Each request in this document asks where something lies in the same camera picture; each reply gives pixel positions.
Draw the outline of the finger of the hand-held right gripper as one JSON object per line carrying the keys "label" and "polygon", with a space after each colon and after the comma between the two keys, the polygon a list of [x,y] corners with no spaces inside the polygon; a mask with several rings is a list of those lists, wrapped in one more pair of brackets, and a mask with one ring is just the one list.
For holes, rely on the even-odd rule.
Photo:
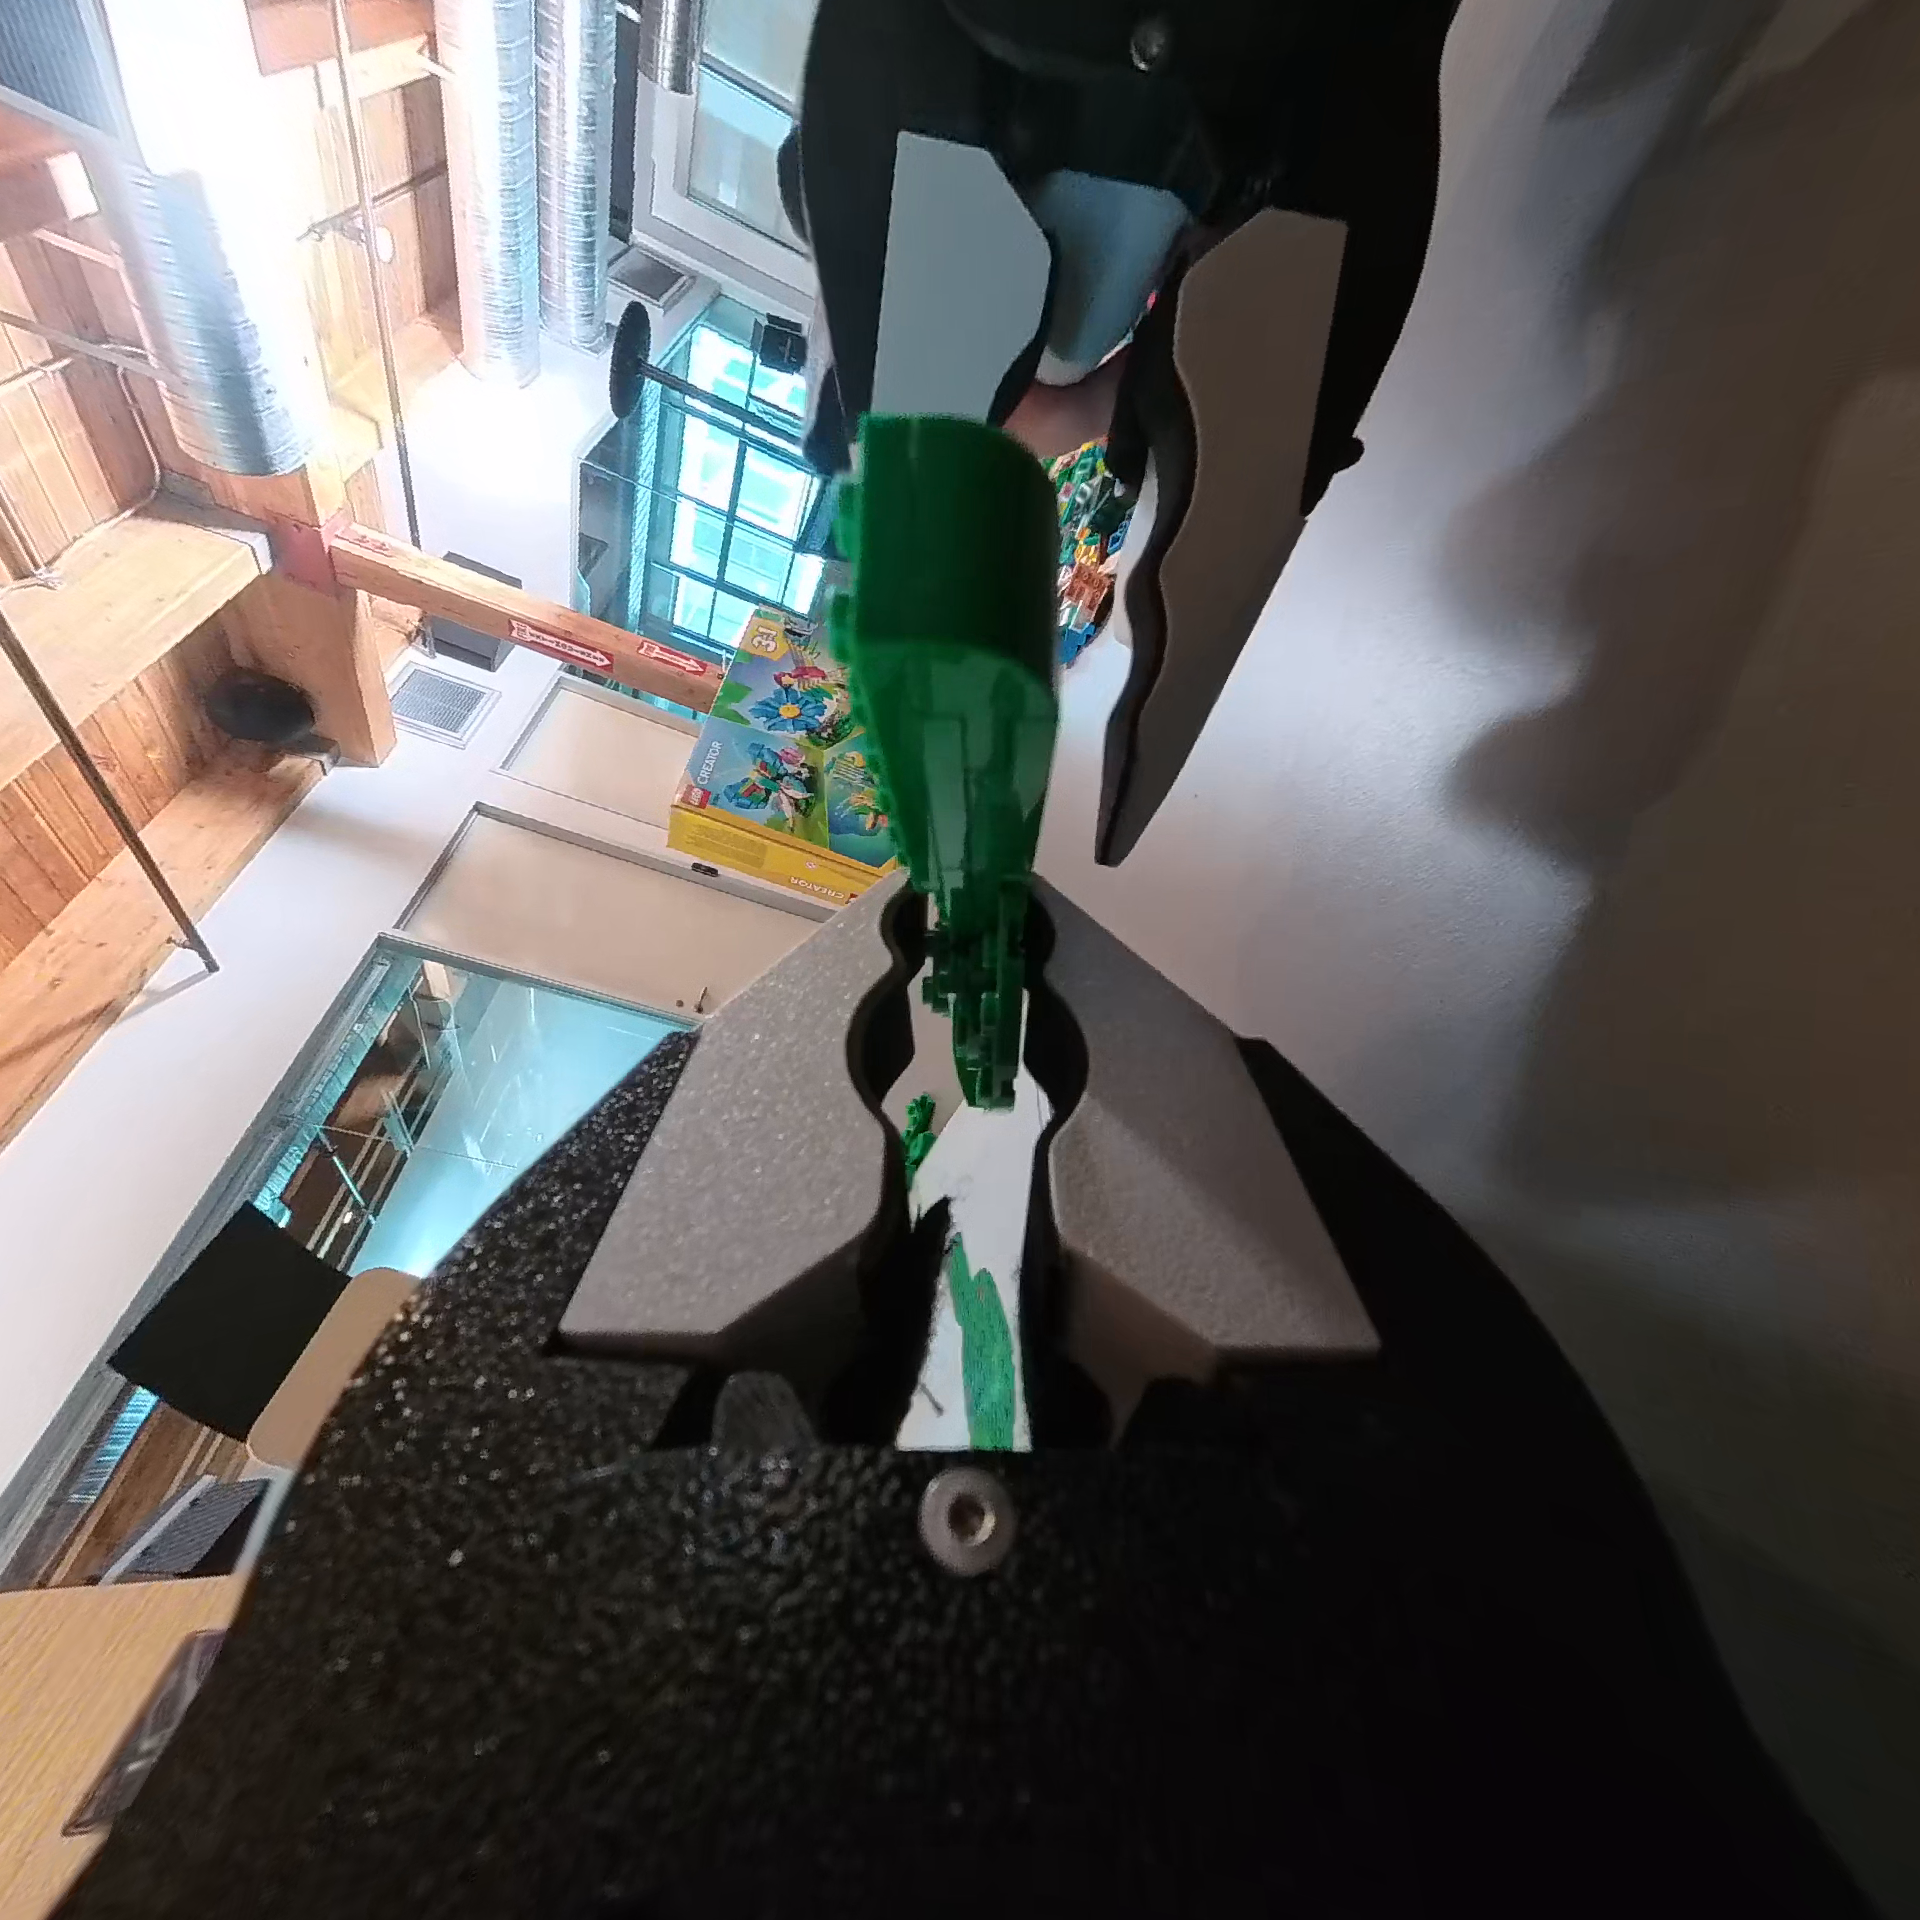
{"label": "finger of the hand-held right gripper", "polygon": [[899,133],[867,411],[1012,413],[1034,363],[1052,247],[984,147]]}
{"label": "finger of the hand-held right gripper", "polygon": [[1128,567],[1094,859],[1141,847],[1255,635],[1303,526],[1350,227],[1261,210],[1199,256],[1129,358],[1154,508]]}

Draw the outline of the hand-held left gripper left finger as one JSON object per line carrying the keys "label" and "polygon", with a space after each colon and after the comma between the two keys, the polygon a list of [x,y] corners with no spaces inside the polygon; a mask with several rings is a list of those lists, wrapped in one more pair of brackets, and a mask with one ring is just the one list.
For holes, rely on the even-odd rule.
{"label": "hand-held left gripper left finger", "polygon": [[915,1058],[925,898],[886,875],[708,1016],[563,1323],[582,1359],[768,1372],[810,1409],[904,1235],[882,1099]]}

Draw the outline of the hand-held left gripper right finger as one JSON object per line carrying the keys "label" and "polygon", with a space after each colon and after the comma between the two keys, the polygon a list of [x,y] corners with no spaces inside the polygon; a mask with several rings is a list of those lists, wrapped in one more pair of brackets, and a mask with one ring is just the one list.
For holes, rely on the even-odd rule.
{"label": "hand-held left gripper right finger", "polygon": [[1049,1103],[1021,1274],[1038,1446],[1117,1443],[1163,1384],[1378,1359],[1242,1038],[1052,880],[1026,986]]}

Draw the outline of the green brick leaf build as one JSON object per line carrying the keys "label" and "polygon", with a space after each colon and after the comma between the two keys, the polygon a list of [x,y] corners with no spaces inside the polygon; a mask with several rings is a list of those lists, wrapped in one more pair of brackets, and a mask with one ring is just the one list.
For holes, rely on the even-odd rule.
{"label": "green brick leaf build", "polygon": [[1026,928],[1059,744],[1059,502],[985,421],[865,413],[837,493],[850,582],[828,641],[909,884],[929,910],[925,998],[964,1099],[1012,1108]]}

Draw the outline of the grey desk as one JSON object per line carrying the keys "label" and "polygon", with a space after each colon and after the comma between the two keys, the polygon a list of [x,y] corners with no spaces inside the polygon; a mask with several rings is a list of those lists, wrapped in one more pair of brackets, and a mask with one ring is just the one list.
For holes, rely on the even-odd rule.
{"label": "grey desk", "polygon": [[1522,1286],[1918,1917],[1918,2],[1463,2],[1417,300],[1154,830],[1045,875]]}

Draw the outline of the pile of colourful bricks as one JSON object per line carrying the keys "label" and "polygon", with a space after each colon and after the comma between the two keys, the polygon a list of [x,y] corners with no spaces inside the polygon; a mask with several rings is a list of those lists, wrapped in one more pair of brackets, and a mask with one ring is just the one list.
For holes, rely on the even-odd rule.
{"label": "pile of colourful bricks", "polygon": [[1061,526],[1059,665],[1069,670],[1114,616],[1135,489],[1110,471],[1108,437],[1052,461],[1049,479]]}

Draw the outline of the white instruction booklet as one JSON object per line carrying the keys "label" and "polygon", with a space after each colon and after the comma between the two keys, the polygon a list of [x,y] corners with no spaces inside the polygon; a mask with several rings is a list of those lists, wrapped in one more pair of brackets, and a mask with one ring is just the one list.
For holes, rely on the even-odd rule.
{"label": "white instruction booklet", "polygon": [[909,1193],[915,1225],[939,1216],[942,1248],[899,1427],[909,1454],[1027,1454],[1033,1404],[1021,1360],[1021,1254],[1040,1108],[953,1108]]}

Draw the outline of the colourful toy box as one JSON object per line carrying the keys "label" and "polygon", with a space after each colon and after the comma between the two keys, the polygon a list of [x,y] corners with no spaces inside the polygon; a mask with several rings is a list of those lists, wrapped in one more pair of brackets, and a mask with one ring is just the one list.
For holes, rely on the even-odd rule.
{"label": "colourful toy box", "polygon": [[850,674],[822,629],[752,613],[687,756],[666,847],[826,904],[899,872]]}

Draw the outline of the small tan rounded board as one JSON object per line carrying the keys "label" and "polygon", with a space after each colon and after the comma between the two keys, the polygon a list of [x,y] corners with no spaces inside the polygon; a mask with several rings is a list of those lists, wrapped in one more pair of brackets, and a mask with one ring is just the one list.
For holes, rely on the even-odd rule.
{"label": "small tan rounded board", "polygon": [[418,1286],[415,1274],[393,1268],[349,1277],[288,1378],[256,1416],[246,1435],[251,1468],[279,1475],[301,1468],[349,1380]]}

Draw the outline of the black square panel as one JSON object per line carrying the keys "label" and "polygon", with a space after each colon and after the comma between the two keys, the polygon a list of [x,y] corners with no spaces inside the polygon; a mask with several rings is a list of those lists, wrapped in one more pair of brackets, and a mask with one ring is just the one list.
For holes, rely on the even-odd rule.
{"label": "black square panel", "polygon": [[242,1443],[347,1282],[296,1235],[242,1205],[108,1353],[108,1368]]}

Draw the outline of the black round ceiling fixture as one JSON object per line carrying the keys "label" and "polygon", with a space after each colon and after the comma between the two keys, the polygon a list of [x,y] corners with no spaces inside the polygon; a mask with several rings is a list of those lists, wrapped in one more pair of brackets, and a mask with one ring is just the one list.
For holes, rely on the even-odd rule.
{"label": "black round ceiling fixture", "polygon": [[339,744],[319,731],[312,703],[301,686],[263,670],[227,670],[201,691],[205,718],[237,744],[271,748],[323,768],[344,762]]}

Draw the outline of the large tan wooden board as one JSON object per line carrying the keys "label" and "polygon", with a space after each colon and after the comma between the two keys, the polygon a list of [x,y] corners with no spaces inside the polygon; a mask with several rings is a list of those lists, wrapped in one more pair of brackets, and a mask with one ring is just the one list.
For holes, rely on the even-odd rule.
{"label": "large tan wooden board", "polygon": [[102,1836],[70,1836],[177,1655],[235,1618],[248,1575],[2,1593],[2,1917],[50,1917]]}

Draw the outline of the white ceiling vent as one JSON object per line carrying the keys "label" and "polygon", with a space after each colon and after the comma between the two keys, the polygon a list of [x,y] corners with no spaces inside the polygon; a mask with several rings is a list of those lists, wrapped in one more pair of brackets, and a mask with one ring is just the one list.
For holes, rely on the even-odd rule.
{"label": "white ceiling vent", "polygon": [[2,91],[63,125],[117,136],[102,2],[2,2]]}

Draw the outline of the silver air duct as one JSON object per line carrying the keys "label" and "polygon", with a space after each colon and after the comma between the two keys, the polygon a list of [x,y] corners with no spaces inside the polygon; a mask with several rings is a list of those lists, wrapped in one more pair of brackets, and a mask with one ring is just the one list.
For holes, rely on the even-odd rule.
{"label": "silver air duct", "polygon": [[436,2],[459,358],[480,381],[538,378],[534,5]]}
{"label": "silver air duct", "polygon": [[296,241],[260,181],[128,164],[117,183],[160,395],[184,453],[232,478],[288,478],[326,426]]}
{"label": "silver air duct", "polygon": [[606,313],[617,2],[534,2],[538,323],[599,349]]}

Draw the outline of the white wall vent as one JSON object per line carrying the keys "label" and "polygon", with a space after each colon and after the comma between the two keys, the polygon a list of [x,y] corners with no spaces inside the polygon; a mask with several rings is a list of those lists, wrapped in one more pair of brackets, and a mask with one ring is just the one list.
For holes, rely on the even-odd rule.
{"label": "white wall vent", "polygon": [[409,661],[390,689],[390,705],[399,731],[415,731],[448,748],[468,748],[498,691],[436,670],[434,664]]}
{"label": "white wall vent", "polygon": [[279,1475],[200,1475],[148,1514],[104,1560],[97,1587],[131,1581],[225,1578],[251,1564],[256,1533],[274,1514]]}

